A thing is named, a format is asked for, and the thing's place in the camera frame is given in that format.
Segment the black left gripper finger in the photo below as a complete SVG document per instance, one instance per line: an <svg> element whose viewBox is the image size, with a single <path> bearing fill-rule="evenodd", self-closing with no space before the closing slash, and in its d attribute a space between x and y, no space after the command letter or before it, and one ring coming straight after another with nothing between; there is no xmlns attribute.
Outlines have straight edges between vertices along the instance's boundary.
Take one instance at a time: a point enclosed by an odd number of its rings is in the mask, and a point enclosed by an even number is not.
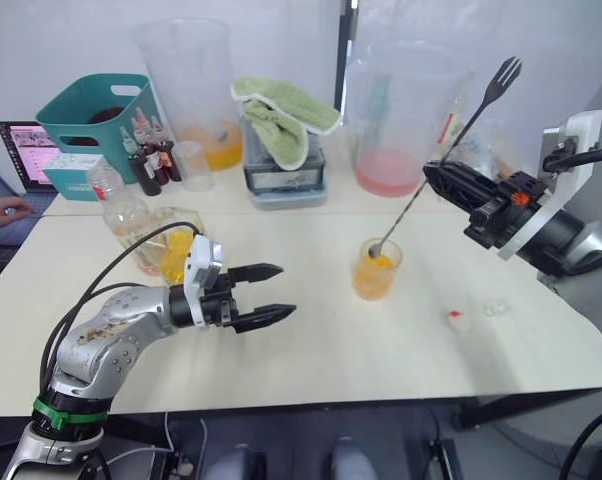
<svg viewBox="0 0 602 480"><path fill-rule="evenodd" d="M240 314L232 321L237 334L266 328L288 317L296 310L295 305L270 304L255 308L252 312Z"/></svg>
<svg viewBox="0 0 602 480"><path fill-rule="evenodd" d="M229 277L233 284L241 282L255 283L268 280L283 271L282 267L274 264L257 263L230 268Z"/></svg>

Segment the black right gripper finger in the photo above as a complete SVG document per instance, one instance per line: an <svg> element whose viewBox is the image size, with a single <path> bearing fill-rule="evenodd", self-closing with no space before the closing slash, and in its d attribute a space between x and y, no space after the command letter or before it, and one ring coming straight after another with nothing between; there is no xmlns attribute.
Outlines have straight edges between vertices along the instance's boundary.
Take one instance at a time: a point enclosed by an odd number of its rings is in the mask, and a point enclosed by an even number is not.
<svg viewBox="0 0 602 480"><path fill-rule="evenodd" d="M481 207L497 192L497 183L483 175L429 173L426 179L440 197L465 212Z"/></svg>
<svg viewBox="0 0 602 480"><path fill-rule="evenodd" d="M498 184L470 166L457 161L432 161L423 167L432 189L448 199L499 197Z"/></svg>

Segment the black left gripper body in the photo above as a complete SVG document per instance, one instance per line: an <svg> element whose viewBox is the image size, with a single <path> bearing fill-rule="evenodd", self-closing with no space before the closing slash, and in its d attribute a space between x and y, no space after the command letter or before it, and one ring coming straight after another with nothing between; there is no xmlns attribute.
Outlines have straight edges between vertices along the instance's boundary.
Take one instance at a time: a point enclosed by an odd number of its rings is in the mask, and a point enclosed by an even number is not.
<svg viewBox="0 0 602 480"><path fill-rule="evenodd" d="M229 269L204 288L204 294L199 301L207 326L236 327L239 313L232 294L236 283L235 270Z"/></svg>

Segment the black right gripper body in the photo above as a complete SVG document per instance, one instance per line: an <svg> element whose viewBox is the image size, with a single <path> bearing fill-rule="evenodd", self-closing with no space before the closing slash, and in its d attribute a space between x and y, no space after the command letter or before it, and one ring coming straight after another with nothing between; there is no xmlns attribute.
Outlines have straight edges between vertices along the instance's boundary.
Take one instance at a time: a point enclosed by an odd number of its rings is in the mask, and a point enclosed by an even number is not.
<svg viewBox="0 0 602 480"><path fill-rule="evenodd" d="M518 171L496 184L494 195L470 213L464 234L486 249L503 247L540 208L546 184Z"/></svg>

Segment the person's bare hand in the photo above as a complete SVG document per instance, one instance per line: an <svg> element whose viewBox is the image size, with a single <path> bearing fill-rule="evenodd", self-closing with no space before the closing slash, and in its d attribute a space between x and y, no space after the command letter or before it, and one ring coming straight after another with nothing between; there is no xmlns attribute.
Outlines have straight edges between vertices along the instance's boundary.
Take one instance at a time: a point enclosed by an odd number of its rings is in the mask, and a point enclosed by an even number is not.
<svg viewBox="0 0 602 480"><path fill-rule="evenodd" d="M24 219L34 208L21 197L0 197L0 228Z"/></svg>

